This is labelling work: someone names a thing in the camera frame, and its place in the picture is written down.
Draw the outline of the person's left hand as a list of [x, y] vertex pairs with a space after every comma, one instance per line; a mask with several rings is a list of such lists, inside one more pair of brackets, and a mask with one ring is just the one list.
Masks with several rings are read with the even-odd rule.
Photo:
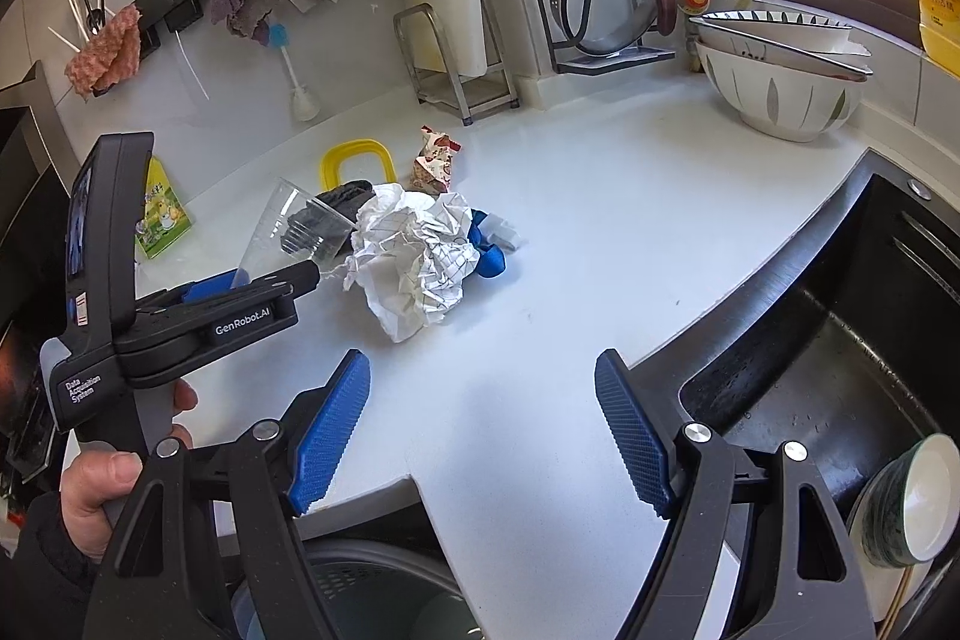
[[62, 473], [60, 513], [78, 551], [99, 564], [109, 546], [112, 526], [106, 505], [126, 498], [142, 472], [132, 452], [82, 452]]

